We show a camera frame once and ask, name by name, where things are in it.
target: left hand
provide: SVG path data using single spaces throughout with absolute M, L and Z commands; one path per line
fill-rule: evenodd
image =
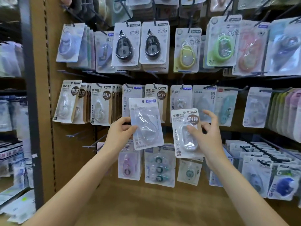
M 122 117 L 111 124 L 104 147 L 110 149 L 110 151 L 114 151 L 118 155 L 137 129 L 137 125 L 123 125 L 124 122 L 130 121 L 130 117 Z

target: black correction tape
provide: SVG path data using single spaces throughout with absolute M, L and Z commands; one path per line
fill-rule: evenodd
M 151 59 L 155 59 L 160 55 L 161 47 L 158 38 L 148 30 L 148 37 L 145 43 L 145 54 Z
M 130 60 L 133 57 L 132 44 L 122 31 L 120 31 L 117 41 L 116 56 L 121 60 Z

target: green correction tape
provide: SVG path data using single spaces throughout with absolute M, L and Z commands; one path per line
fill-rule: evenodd
M 234 53 L 234 48 L 231 44 L 231 39 L 227 35 L 221 35 L 218 37 L 213 50 L 213 56 L 220 62 L 223 63 L 229 60 Z

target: right hand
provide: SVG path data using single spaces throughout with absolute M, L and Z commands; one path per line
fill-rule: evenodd
M 208 122 L 201 122 L 201 126 L 207 131 L 207 134 L 204 134 L 200 128 L 196 129 L 191 125 L 187 125 L 187 130 L 197 139 L 207 165 L 214 171 L 216 163 L 228 161 L 228 158 L 222 146 L 217 116 L 209 110 L 203 110 L 203 113 L 211 117 L 211 125 Z

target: brown circular label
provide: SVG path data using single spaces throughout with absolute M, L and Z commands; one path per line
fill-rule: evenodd
M 78 94 L 78 92 L 79 92 L 79 88 L 78 88 L 78 86 L 74 86 L 74 87 L 72 88 L 72 90 L 71 90 L 71 94 L 72 94 L 72 96 L 75 96 L 75 95 L 77 95 L 77 94 Z
M 83 98 L 85 95 L 86 95 L 86 91 L 84 89 L 80 89 L 78 98 Z
M 187 120 L 189 121 L 190 124 L 196 125 L 199 123 L 200 119 L 197 115 L 191 114 L 187 117 Z
M 157 93 L 157 97 L 159 100 L 164 100 L 166 98 L 166 93 L 165 91 L 163 90 L 160 90 L 158 93 Z
M 111 92 L 106 90 L 105 92 L 102 93 L 102 97 L 105 99 L 105 100 L 109 100 L 111 98 Z

